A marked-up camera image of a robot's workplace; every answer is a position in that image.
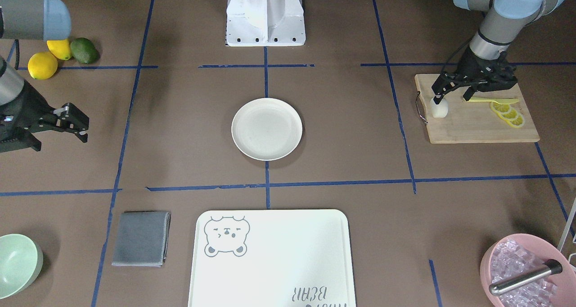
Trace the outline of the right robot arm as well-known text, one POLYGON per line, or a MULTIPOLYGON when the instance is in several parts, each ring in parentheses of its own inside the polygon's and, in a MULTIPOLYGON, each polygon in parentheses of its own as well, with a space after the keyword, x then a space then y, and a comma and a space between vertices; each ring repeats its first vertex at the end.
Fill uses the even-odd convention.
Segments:
MULTIPOLYGON (((61 0, 0 0, 1 38, 63 40, 70 36, 71 18, 61 0)), ((72 133, 88 141, 89 118, 72 103, 51 107, 46 99, 5 59, 0 65, 0 150, 5 153, 41 150, 35 133, 72 133)))

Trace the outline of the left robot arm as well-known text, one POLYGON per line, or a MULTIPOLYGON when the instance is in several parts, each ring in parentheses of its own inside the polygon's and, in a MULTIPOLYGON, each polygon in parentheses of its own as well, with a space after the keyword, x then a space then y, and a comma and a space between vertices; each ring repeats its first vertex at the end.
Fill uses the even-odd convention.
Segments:
POLYGON ((444 96, 466 87, 463 99, 476 92, 509 90, 517 84, 515 66, 506 57, 507 50, 520 31, 560 7, 564 0, 453 0, 466 10, 484 13, 477 32, 463 44, 463 54, 453 72, 442 70, 432 85, 434 104, 444 96))

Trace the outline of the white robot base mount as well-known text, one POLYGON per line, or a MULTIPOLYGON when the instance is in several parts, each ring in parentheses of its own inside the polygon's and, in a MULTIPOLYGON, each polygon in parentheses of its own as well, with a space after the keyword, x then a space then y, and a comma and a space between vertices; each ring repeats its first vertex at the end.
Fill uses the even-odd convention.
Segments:
POLYGON ((228 0, 225 44, 292 47, 306 41, 302 0, 228 0))

